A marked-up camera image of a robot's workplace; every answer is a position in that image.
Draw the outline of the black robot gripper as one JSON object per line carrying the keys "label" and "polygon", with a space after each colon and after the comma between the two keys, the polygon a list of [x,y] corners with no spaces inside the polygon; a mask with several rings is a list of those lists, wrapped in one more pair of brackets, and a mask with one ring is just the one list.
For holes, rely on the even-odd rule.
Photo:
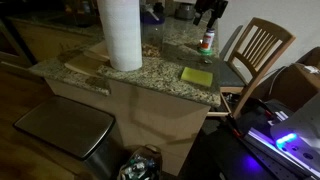
{"label": "black robot gripper", "polygon": [[195,4],[196,13],[194,15],[193,24],[196,26],[199,25],[202,14],[211,10],[211,17],[207,23],[207,28],[212,28],[218,18],[217,15],[222,15],[227,5],[227,0],[197,0]]}

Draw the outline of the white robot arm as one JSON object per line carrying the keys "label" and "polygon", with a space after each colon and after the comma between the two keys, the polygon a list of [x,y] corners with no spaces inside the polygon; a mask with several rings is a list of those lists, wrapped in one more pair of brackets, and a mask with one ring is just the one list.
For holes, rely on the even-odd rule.
{"label": "white robot arm", "polygon": [[[227,4],[227,0],[196,0],[193,23],[198,25],[203,14],[210,11],[207,28],[212,28]],[[308,100],[288,120],[273,125],[270,132],[279,151],[306,168],[319,171],[320,93]]]}

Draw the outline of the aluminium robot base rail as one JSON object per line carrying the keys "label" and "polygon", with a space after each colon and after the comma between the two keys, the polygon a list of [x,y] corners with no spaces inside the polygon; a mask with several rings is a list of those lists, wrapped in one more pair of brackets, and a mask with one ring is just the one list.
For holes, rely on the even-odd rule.
{"label": "aluminium robot base rail", "polygon": [[290,169],[297,176],[304,179],[319,180],[320,170],[315,171],[306,168],[301,163],[297,163],[292,158],[287,157],[274,145],[270,128],[284,120],[288,120],[295,112],[276,100],[260,102],[256,107],[242,115],[236,121],[236,126],[245,141],[259,150],[265,151],[272,159]]}

